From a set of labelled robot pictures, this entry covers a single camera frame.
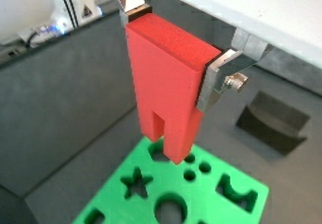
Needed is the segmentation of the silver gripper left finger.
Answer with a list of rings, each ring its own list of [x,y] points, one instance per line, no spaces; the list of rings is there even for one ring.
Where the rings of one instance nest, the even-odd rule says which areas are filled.
[[[127,25],[151,12],[151,6],[145,0],[115,0],[119,9],[120,22]]]

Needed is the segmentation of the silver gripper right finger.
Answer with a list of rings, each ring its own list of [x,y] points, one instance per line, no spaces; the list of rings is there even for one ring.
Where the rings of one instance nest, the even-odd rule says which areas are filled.
[[[237,28],[229,48],[211,60],[205,68],[203,81],[197,100],[205,112],[229,89],[241,91],[247,83],[242,70],[251,67],[271,50],[271,45],[243,29]]]

